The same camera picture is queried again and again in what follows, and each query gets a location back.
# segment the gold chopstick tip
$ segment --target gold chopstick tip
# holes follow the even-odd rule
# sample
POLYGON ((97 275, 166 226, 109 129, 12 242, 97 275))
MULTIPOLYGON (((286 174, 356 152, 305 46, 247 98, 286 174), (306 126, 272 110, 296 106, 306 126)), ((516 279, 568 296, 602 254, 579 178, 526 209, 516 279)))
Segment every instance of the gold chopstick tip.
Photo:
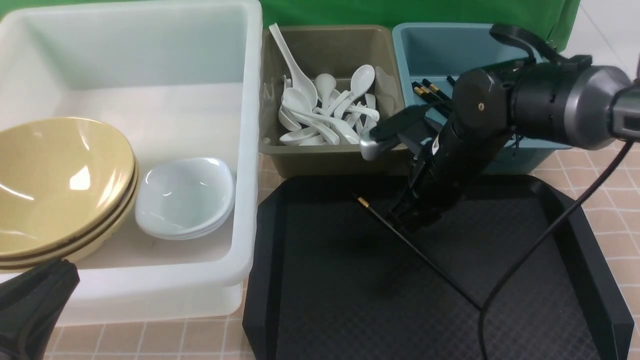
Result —
POLYGON ((365 199, 363 199, 361 197, 358 198, 358 202, 360 202, 362 204, 362 206, 364 206, 365 208, 369 207, 369 203, 365 199))

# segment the yellow bowl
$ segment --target yellow bowl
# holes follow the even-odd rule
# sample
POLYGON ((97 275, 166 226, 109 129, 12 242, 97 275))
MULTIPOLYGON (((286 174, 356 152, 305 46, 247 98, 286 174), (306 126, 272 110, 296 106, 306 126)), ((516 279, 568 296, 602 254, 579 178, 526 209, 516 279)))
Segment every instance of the yellow bowl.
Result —
POLYGON ((135 157, 101 122, 55 118, 0 133, 0 256, 55 247, 103 221, 124 195, 135 157))
POLYGON ((15 266, 21 263, 32 263, 34 262, 34 259, 47 260, 55 257, 57 254, 68 253, 69 249, 78 249, 79 247, 85 246, 89 241, 96 239, 99 235, 104 233, 106 229, 111 227, 111 225, 113 225, 116 220, 120 218, 120 216, 122 215, 122 211, 130 203, 131 197, 135 193, 137 193, 139 181, 140 168, 138 167, 138 162, 136 162, 134 174, 131 177, 131 182, 127 187, 125 195, 120 199, 120 201, 116 205, 116 208, 107 217, 102 219, 102 222, 96 224, 96 226, 89 229, 89 231, 87 231, 86 233, 69 238, 49 249, 41 250, 28 255, 0 256, 0 266, 15 266))
POLYGON ((81 241, 70 244, 54 252, 14 261, 2 260, 0 261, 0 274, 8 272, 23 272, 53 258, 64 258, 71 262, 76 262, 98 250, 104 242, 122 226, 124 220, 127 218, 136 202, 138 190, 140 189, 140 173, 137 167, 134 177, 134 186, 131 188, 131 192, 129 193, 127 200, 121 203, 119 211, 105 222, 104 226, 99 230, 96 229, 81 241))

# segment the chopstick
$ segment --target chopstick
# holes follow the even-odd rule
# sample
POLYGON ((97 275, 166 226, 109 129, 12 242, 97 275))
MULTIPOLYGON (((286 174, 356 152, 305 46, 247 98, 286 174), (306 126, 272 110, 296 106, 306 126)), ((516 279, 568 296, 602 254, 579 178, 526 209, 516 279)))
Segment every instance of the chopstick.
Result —
POLYGON ((456 86, 456 80, 451 75, 447 76, 447 82, 451 86, 456 86))
POLYGON ((356 199, 360 203, 360 205, 362 205, 366 210, 368 210, 369 213, 372 214, 376 219, 378 219, 378 221, 380 221, 387 229, 391 230, 391 232, 394 235, 396 235, 400 240, 402 240, 405 244, 407 244, 407 246, 409 246, 409 248, 411 248, 413 250, 413 252, 416 255, 418 255, 418 257, 420 257, 420 259, 428 267, 430 267, 433 271, 435 271, 447 284, 449 284, 451 287, 453 287, 463 298, 465 298, 465 300, 467 300, 469 302, 469 304, 473 305, 473 307, 476 308, 477 310, 480 310, 482 308, 480 304, 478 304, 469 294, 467 294, 462 289, 462 286, 460 286, 460 284, 458 284, 454 279, 451 279, 444 271, 442 271, 438 267, 438 265, 436 265, 433 262, 431 262, 431 260, 429 258, 427 258, 427 256, 424 255, 422 253, 422 251, 420 251, 420 249, 418 249, 414 244, 412 244, 411 241, 409 241, 409 239, 404 237, 398 230, 396 230, 395 227, 393 225, 391 225, 391 223, 389 223, 382 216, 380 216, 380 214, 378 214, 378 212, 375 211, 369 205, 369 202, 367 202, 365 199, 359 197, 358 195, 356 195, 353 192, 351 193, 351 196, 353 196, 354 199, 356 199))
POLYGON ((447 96, 447 94, 443 93, 437 86, 435 86, 432 82, 427 79, 422 79, 422 84, 429 88, 431 91, 436 93, 436 95, 441 98, 443 101, 451 101, 451 98, 447 96))
MULTIPOLYGON (((415 92, 415 94, 418 95, 427 104, 442 102, 442 100, 440 100, 440 98, 437 97, 433 92, 431 92, 429 89, 425 88, 424 86, 418 84, 417 82, 414 81, 413 83, 411 83, 411 85, 413 85, 413 92, 415 92)), ((448 107, 446 107, 444 104, 435 104, 433 105, 433 108, 447 119, 451 114, 451 110, 448 107)))

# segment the white bowl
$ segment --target white bowl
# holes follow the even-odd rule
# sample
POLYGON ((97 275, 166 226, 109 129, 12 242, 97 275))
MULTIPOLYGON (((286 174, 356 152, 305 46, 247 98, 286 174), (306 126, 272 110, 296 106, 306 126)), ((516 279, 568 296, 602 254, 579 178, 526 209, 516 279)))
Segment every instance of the white bowl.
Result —
POLYGON ((140 229, 156 238, 188 240, 217 230, 231 214, 235 181, 216 158, 160 164, 142 180, 136 202, 140 229))

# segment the black tray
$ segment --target black tray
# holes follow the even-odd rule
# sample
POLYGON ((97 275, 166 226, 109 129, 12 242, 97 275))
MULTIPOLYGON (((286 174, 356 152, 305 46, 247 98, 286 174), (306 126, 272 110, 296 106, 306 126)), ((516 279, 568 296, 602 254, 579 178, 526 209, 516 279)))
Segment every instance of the black tray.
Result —
MULTIPOLYGON (((349 195, 380 213, 403 177, 297 177, 261 205, 243 326, 258 360, 480 359, 478 312, 349 195)), ((572 200, 486 176, 416 245, 478 301, 572 200)), ((634 321, 582 210, 508 282, 489 358, 627 358, 634 321)))

